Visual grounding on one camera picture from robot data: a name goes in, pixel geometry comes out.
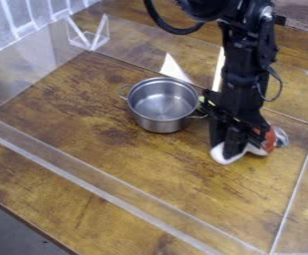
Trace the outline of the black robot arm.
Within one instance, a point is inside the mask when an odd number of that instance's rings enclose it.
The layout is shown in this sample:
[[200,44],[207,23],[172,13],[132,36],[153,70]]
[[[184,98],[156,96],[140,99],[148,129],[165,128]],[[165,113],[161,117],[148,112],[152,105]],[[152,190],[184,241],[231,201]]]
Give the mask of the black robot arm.
[[180,0],[197,21],[215,20],[223,34],[221,88],[203,91],[201,108],[209,115],[211,155],[239,159],[249,147],[267,152],[273,129],[260,109],[279,48],[272,0]]

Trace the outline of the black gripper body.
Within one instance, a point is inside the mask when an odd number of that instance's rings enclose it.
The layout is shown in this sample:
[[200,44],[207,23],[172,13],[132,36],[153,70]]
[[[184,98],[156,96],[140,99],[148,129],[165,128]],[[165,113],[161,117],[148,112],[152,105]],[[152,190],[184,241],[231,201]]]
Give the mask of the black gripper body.
[[201,104],[209,118],[215,118],[231,126],[251,128],[249,139],[265,139],[271,131],[271,124],[261,115],[265,96],[260,89],[224,90],[223,92],[207,89],[201,95],[205,102]]

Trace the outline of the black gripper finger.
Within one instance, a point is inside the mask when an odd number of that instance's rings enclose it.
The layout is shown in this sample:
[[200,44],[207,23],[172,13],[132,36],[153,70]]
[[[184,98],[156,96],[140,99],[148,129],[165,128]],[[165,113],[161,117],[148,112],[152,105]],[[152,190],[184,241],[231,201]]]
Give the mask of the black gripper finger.
[[211,147],[216,147],[225,140],[227,123],[211,118],[209,119],[209,142]]
[[231,159],[243,153],[248,144],[249,133],[249,127],[231,126],[227,129],[223,152],[225,159]]

